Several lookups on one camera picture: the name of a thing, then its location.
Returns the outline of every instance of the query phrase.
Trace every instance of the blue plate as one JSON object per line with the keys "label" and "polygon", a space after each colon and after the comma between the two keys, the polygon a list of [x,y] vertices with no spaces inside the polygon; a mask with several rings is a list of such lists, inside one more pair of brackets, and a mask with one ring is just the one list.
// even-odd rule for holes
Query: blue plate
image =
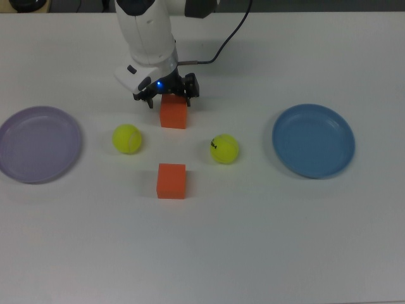
{"label": "blue plate", "polygon": [[285,166],[314,179],[345,169],[355,147],[347,122],[317,104],[300,104],[283,112],[274,124],[273,145]]}

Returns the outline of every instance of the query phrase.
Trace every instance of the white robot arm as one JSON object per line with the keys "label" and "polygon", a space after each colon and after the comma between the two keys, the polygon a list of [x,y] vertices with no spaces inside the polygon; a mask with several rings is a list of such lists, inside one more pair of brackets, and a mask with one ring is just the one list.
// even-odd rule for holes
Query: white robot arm
{"label": "white robot arm", "polygon": [[121,31],[129,45],[124,64],[116,78],[136,100],[148,102],[157,94],[177,94],[189,99],[199,96],[194,74],[181,78],[178,56],[171,33],[170,15],[205,18],[218,5],[217,0],[116,0]]}

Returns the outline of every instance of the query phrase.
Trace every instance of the table surface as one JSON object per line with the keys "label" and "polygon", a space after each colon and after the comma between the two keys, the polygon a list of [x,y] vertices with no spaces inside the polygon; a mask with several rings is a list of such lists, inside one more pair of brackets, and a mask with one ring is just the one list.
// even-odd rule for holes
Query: table surface
{"label": "table surface", "polygon": [[[47,0],[43,7],[33,11],[33,13],[47,13],[51,7],[51,0]],[[0,13],[16,13],[9,0],[0,0]]]}
{"label": "table surface", "polygon": [[[173,18],[181,60],[207,60],[242,15]],[[0,175],[0,303],[333,303],[405,299],[405,14],[252,14],[212,65],[187,130],[159,126],[114,78],[127,45],[115,15],[0,18],[0,121],[29,106],[79,122],[62,178]],[[271,146],[285,109],[318,103],[356,137],[333,179],[289,172]],[[135,124],[144,146],[118,154]],[[217,165],[231,133],[240,158]],[[187,199],[158,200],[159,163],[187,166]]]}

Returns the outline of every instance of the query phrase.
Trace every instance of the plastic plate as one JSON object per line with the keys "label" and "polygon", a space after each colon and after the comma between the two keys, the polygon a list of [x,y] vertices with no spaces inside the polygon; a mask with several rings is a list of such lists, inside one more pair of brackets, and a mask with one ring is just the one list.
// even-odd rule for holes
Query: plastic plate
{"label": "plastic plate", "polygon": [[354,155],[354,136],[336,112],[317,104],[289,108],[273,127],[276,154],[297,174],[314,179],[337,175]]}
{"label": "plastic plate", "polygon": [[70,115],[50,106],[27,108],[0,128],[0,170],[20,182],[47,182],[73,164],[81,143]]}

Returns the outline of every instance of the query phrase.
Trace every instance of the tennis ball logo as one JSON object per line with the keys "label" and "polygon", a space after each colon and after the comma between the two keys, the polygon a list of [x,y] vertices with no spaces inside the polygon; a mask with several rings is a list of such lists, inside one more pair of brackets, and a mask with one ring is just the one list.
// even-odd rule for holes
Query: tennis ball logo
{"label": "tennis ball logo", "polygon": [[238,157],[239,145],[231,135],[221,134],[211,141],[210,152],[216,162],[232,163]]}

